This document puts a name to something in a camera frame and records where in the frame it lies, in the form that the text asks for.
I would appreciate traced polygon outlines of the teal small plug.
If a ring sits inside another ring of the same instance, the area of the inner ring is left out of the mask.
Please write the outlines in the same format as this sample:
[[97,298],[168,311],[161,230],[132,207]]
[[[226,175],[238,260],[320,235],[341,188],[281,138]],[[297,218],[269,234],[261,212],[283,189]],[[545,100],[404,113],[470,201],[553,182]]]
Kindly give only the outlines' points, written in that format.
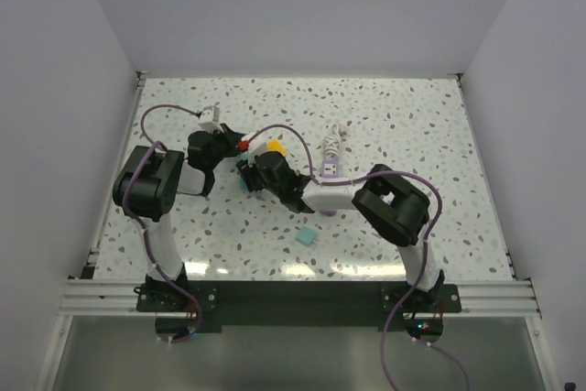
[[295,235],[295,241],[304,246],[312,246],[317,239],[317,232],[307,226],[301,226]]

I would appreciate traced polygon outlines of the yellow cube socket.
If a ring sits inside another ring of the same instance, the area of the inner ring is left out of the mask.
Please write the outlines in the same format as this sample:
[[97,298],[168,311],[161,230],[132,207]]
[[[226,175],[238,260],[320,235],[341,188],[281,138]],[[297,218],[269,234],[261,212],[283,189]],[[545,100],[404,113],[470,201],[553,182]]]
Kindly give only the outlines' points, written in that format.
[[266,142],[266,150],[268,152],[277,152],[283,157],[287,155],[286,149],[282,146],[278,139],[271,139]]

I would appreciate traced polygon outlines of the purple power strip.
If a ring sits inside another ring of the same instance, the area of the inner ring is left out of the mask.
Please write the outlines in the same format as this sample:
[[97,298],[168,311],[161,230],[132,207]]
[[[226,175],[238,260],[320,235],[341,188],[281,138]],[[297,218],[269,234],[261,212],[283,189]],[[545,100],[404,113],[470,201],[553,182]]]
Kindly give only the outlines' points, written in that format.
[[338,158],[324,158],[321,162],[320,177],[322,179],[337,179],[340,177],[340,162]]

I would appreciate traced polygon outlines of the aluminium frame rail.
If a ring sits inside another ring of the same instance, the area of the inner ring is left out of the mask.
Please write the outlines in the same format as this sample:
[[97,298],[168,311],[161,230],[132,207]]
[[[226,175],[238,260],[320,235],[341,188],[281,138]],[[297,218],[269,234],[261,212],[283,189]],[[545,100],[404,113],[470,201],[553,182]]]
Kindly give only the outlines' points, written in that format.
[[[388,312],[409,290],[404,281],[192,281],[195,298],[211,313],[232,306],[293,307],[371,306]],[[433,298],[418,291],[404,304],[407,313],[482,318],[535,318],[541,310],[529,281],[445,283]],[[138,313],[183,317],[183,299],[156,299],[136,281],[73,279],[67,282],[59,313],[71,316],[131,316]]]

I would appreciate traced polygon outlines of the teal triangular socket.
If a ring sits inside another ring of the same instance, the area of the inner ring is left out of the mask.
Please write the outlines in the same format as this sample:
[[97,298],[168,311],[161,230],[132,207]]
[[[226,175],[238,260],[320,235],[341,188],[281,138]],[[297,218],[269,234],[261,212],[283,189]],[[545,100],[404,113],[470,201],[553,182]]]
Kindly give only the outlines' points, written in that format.
[[239,180],[240,180],[240,187],[243,191],[249,193],[251,190],[249,188],[249,179],[246,177],[245,174],[238,172]]

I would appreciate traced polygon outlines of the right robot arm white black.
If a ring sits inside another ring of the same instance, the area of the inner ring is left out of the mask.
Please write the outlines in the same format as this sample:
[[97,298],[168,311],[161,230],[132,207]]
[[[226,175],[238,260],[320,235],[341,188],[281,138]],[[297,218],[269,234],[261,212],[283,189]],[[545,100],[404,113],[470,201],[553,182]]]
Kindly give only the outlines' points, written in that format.
[[445,276],[435,262],[429,238],[442,214],[443,201],[428,181],[383,164],[358,179],[318,180],[295,172],[274,151],[239,160],[237,170],[250,192],[267,190],[294,213],[359,212],[384,240],[398,248],[410,285],[410,305],[427,311],[440,301]]

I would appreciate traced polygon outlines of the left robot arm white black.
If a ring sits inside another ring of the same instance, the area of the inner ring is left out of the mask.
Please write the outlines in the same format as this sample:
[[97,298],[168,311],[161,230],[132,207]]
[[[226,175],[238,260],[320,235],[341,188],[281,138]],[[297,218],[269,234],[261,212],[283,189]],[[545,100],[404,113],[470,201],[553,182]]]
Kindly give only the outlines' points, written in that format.
[[114,181],[114,204],[137,224],[142,235],[146,282],[162,283],[157,299],[168,310],[181,310],[190,299],[170,219],[177,195],[209,196],[214,170],[223,160],[240,154],[244,138],[245,134],[222,124],[212,132],[191,133],[187,152],[170,149],[160,141],[138,146]]

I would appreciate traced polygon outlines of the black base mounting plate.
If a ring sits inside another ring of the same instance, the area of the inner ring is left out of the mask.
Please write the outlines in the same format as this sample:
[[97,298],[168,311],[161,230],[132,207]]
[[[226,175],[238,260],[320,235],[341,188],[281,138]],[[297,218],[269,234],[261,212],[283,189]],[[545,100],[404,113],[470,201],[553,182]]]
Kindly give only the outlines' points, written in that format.
[[156,316],[159,336],[219,333],[227,326],[370,327],[440,335],[441,326],[417,326],[462,310],[453,284],[408,295],[405,281],[190,281],[182,295],[169,284],[136,287],[136,309]]

